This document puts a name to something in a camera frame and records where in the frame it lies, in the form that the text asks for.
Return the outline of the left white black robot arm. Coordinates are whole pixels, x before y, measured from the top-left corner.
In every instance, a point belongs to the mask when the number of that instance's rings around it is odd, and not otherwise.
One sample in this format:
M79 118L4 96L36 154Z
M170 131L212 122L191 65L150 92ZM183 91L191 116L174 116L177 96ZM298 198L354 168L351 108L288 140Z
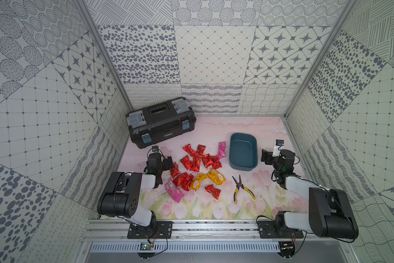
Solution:
M98 214L122 218L138 228L155 230L156 216L140 205L140 193L145 189L158 188L163 183L163 172L173 167L171 157L151 153L144 172L113 172L98 199Z

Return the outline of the magenta tea bag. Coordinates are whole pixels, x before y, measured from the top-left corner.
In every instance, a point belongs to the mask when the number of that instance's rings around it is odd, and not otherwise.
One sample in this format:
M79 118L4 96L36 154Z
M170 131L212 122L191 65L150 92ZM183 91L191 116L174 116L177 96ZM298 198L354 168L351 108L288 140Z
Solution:
M226 146L227 146L227 144L226 144L225 141L224 142L220 142L218 144L218 155L217 156L218 156L219 159L222 159L222 158L226 157L226 154L225 154Z
M165 189L167 193L170 195L170 197L177 203L180 203L182 198L184 197L183 192L181 192L175 184L172 182L172 180L169 180L165 184Z

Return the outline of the teal plastic storage box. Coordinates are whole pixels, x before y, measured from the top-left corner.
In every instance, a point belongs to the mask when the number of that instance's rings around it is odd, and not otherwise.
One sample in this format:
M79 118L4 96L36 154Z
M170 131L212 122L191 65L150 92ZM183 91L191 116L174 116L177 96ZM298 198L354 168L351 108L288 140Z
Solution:
M253 135L233 133L229 146L229 165L238 171L249 172L258 165L257 140Z

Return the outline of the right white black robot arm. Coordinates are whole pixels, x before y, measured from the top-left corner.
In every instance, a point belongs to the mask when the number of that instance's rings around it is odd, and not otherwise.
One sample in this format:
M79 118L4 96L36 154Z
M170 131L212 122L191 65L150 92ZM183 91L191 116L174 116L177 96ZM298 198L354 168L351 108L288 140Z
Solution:
M359 229L347 194L340 189L320 186L294 172L296 154L290 150L262 150L261 162L273 167L272 181L308 201L308 211L280 211L274 219L278 234L306 231L318 237L353 242Z

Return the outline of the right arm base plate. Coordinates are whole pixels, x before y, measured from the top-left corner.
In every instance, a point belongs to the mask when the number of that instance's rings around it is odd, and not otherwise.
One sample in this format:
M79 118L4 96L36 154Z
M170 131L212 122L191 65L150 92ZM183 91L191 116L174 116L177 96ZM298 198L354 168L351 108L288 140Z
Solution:
M304 234L301 230L290 229L284 226L278 226L275 221L271 220L256 220L258 232L261 239L292 239L292 238L303 238Z

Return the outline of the red tea bag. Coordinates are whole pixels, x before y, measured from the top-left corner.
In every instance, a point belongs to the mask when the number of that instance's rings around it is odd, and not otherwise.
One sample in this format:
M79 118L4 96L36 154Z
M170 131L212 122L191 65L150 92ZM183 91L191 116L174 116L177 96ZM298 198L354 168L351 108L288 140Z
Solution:
M218 156L211 156L211 161L212 161L212 168L213 169L219 169L222 168L222 163L219 160Z
M173 167L170 169L170 175L174 179L176 176L180 175L179 167L176 162L174 162Z
M212 184L212 185L206 186L205 191L210 193L214 199L219 200L220 194L221 194L221 189L214 187L214 185Z
M174 183L174 185L176 187L182 186L184 184L186 184L189 180L189 174L188 173L182 173L177 175L172 182Z
M206 149L206 146L198 145L197 150L196 150L196 155L197 156L203 156L205 149Z
M201 165L201 157L195 155L193 157L193 161L192 161L192 165L190 167L190 171L199 172L200 171L200 165Z
M183 166L186 168L186 170L190 170L193 165L193 162L189 159L188 155L184 156L180 160L180 162L183 164Z
M181 184L182 189L185 191L190 191L190 186L193 181L194 181L194 175L184 173L182 177L182 184Z
M211 165L214 164L213 159L210 156L210 154L203 155L202 163L203 163L205 168L208 168L208 167L210 167Z

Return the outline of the yellow tea bag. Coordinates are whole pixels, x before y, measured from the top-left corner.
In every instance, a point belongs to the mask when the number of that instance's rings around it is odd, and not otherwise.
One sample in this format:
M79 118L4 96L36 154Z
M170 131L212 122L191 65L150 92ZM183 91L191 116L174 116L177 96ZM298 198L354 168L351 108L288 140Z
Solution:
M191 190L197 191L200 188L200 184L203 180L207 179L208 175L204 173L200 173L190 185Z
M222 185L224 182L226 182L225 177L213 168L211 168L208 172L208 178L211 179L216 185Z

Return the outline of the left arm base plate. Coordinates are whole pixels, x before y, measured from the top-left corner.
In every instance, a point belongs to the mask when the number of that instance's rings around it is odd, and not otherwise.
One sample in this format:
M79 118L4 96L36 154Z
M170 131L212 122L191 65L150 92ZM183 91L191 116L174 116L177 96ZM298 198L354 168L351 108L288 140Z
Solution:
M170 239L172 235L172 221L156 221L149 226L131 225L128 231L128 239Z

